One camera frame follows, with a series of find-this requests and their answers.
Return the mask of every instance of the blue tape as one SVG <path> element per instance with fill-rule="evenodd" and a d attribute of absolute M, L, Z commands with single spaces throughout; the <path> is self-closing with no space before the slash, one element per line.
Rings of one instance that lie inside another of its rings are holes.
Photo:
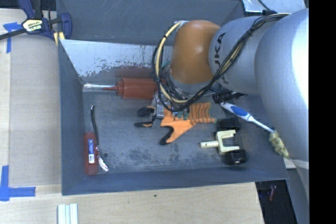
<path fill-rule="evenodd" d="M 9 201 L 11 197 L 34 197 L 36 187 L 10 188 L 8 186 L 8 165 L 2 167 L 0 183 L 0 201 Z"/>
<path fill-rule="evenodd" d="M 4 24 L 4 28 L 8 31 L 8 32 L 12 32 L 15 30 L 20 30 L 22 29 L 22 26 L 20 24 L 18 24 L 17 22 L 15 23 L 9 23 L 9 24 Z M 10 53 L 10 51 L 12 50 L 12 39 L 9 37 L 7 38 L 7 49 L 6 49 L 6 53 Z"/>

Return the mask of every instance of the blue white toothbrush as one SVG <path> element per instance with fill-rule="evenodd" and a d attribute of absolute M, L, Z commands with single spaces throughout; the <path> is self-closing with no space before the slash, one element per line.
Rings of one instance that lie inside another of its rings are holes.
<path fill-rule="evenodd" d="M 257 125 L 259 125 L 261 128 L 265 129 L 268 132 L 274 133 L 275 131 L 272 130 L 271 128 L 263 125 L 261 122 L 257 121 L 251 114 L 247 113 L 244 109 L 235 106 L 233 104 L 227 103 L 227 102 L 222 102 L 220 103 L 220 106 L 231 113 L 237 115 L 238 117 L 242 118 L 243 120 L 247 122 L 253 122 Z"/>

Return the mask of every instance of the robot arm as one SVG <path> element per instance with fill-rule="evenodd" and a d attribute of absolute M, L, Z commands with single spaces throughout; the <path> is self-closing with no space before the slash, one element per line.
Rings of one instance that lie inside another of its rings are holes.
<path fill-rule="evenodd" d="M 190 21 L 177 31 L 165 78 L 177 109 L 215 82 L 231 92 L 259 95 L 309 197 L 308 21 L 309 9 L 240 18 L 220 28 Z"/>

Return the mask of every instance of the black wheel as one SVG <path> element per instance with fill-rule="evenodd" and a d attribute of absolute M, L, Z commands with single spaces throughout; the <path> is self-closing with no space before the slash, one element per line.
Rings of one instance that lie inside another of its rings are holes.
<path fill-rule="evenodd" d="M 227 165 L 239 165 L 247 162 L 245 150 L 230 151 L 224 154 L 224 163 Z"/>

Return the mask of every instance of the black cable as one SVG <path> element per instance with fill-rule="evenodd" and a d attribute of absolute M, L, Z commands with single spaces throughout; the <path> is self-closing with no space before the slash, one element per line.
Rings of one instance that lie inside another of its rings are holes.
<path fill-rule="evenodd" d="M 166 104 L 166 101 L 162 97 L 162 92 L 160 90 L 160 86 L 162 86 L 167 93 L 171 94 L 172 88 L 174 88 L 174 85 L 170 85 L 169 81 L 161 81 L 161 72 L 159 72 L 159 77 L 155 73 L 155 56 L 157 53 L 157 49 L 159 45 L 156 47 L 153 57 L 152 57 L 152 67 L 153 67 L 153 73 L 154 73 L 154 80 L 158 83 L 158 95 L 159 99 L 162 102 L 162 104 L 165 106 L 166 109 L 168 109 L 171 112 L 178 112 L 183 111 L 184 109 L 188 108 L 191 104 L 198 101 L 208 90 L 212 88 L 212 86 L 216 83 L 216 81 L 221 78 L 221 76 L 232 66 L 232 64 L 235 62 L 235 60 L 238 58 L 241 50 L 243 49 L 247 39 L 252 35 L 254 31 L 259 29 L 264 23 L 269 22 L 271 20 L 279 20 L 281 18 L 284 18 L 287 16 L 287 14 L 272 14 L 268 16 L 262 16 L 258 17 L 252 24 L 252 26 L 245 32 L 244 35 L 239 39 L 239 41 L 234 45 L 230 53 L 227 55 L 227 57 L 224 59 L 220 67 L 217 69 L 216 73 L 212 77 L 211 81 L 208 85 L 201 88 L 196 94 L 194 94 L 188 101 L 180 105 L 179 103 L 170 101 L 171 106 L 169 107 Z"/>
<path fill-rule="evenodd" d="M 97 139 L 97 146 L 99 145 L 99 140 L 98 140 L 98 130 L 97 130 L 97 125 L 94 117 L 94 105 L 91 107 L 91 120 L 92 120 L 92 125 L 94 129 L 94 133 L 96 134 L 96 139 Z"/>

